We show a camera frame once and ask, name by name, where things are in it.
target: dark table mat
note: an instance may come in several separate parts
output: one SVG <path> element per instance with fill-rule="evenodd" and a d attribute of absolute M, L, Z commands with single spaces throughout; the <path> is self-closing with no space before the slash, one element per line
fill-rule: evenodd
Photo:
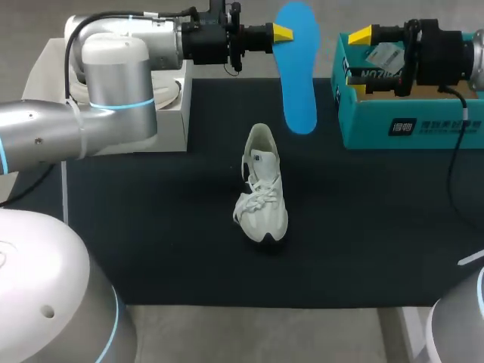
<path fill-rule="evenodd" d="M 482 265 L 457 266 L 484 249 L 484 233 L 448 205 L 451 152 L 346 150 L 329 80 L 315 93 L 318 126 L 299 136 L 284 123 L 278 79 L 195 79 L 188 154 L 68 162 L 70 225 L 126 303 L 430 306 Z M 276 256 L 232 222 L 254 123 L 271 127 L 281 155 L 290 228 Z M 466 150 L 455 169 L 455 199 L 478 225 L 483 167 L 484 153 Z M 21 173 L 14 194 L 40 172 Z M 60 175 L 14 207 L 60 218 Z"/>

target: shoe insole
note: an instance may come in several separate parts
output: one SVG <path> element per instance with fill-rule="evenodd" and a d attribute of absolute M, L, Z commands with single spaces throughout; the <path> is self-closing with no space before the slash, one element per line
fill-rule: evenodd
<path fill-rule="evenodd" d="M 296 134 L 309 134 L 318 121 L 312 72 L 321 43 L 319 25 L 311 8 L 289 2 L 279 11 L 277 25 L 293 30 L 292 42 L 272 46 L 282 84 L 286 124 Z"/>

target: concrete floor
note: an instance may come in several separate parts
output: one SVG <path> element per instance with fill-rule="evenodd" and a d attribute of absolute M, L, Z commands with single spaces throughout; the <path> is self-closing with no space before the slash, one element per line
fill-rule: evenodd
<path fill-rule="evenodd" d="M 242 22 L 273 21 L 285 0 L 240 0 Z M 329 76 L 337 34 L 370 23 L 402 24 L 438 17 L 443 28 L 474 31 L 484 26 L 482 0 L 308 0 L 320 23 L 322 47 L 316 76 Z M 18 99 L 29 70 L 49 38 L 61 37 L 72 14 L 104 10 L 177 11 L 207 0 L 17 0 L 0 11 L 0 102 Z M 270 55 L 248 54 L 241 77 L 275 77 Z M 195 77 L 226 77 L 222 66 L 198 67 Z M 0 177 L 0 200 L 14 175 Z M 138 362 L 314 362 L 384 363 L 376 309 L 289 310 L 171 306 L 132 307 L 139 335 Z"/>

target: robotic arm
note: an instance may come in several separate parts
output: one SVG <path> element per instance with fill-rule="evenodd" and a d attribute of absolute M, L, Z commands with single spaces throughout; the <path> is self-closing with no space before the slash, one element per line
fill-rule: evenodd
<path fill-rule="evenodd" d="M 410 20 L 400 26 L 370 25 L 349 36 L 349 45 L 378 45 L 403 42 L 405 65 L 399 78 L 374 79 L 350 76 L 348 85 L 365 85 L 366 93 L 394 91 L 396 96 L 410 95 L 417 85 L 450 86 L 461 80 L 475 91 L 484 89 L 484 29 L 472 40 L 462 32 L 439 28 L 436 19 Z"/>
<path fill-rule="evenodd" d="M 240 24 L 240 4 L 224 0 L 209 10 L 180 13 L 107 12 L 71 17 L 65 27 L 65 104 L 22 100 L 0 104 L 0 175 L 41 163 L 83 158 L 118 144 L 139 145 L 157 135 L 151 70 L 174 70 L 182 61 L 226 64 L 242 70 L 246 51 L 272 53 L 290 41 L 277 24 Z M 69 64 L 88 86 L 90 105 L 69 100 Z"/>

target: shoe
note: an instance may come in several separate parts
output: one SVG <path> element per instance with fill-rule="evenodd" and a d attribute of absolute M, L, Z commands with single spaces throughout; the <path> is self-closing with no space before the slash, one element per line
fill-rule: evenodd
<path fill-rule="evenodd" d="M 242 178 L 249 169 L 247 190 L 238 199 L 233 218 L 258 244 L 278 244 L 287 231 L 279 154 L 271 129 L 258 123 L 250 130 L 242 156 Z"/>

